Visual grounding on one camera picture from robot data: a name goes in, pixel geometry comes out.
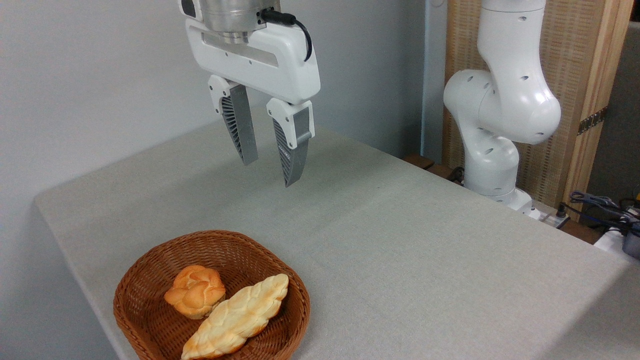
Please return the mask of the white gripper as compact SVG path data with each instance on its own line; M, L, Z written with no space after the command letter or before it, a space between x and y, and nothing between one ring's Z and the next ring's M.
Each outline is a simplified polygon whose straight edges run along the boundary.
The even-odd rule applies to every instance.
M315 55L304 61L307 43L302 30L268 23L252 32L247 43L229 44L195 19L187 19L185 27L196 62L213 74L208 86L215 112L222 116L245 166L258 159L246 86L274 97L266 109L285 186L290 187L301 178L309 141L315 137L313 103L307 100L321 89Z

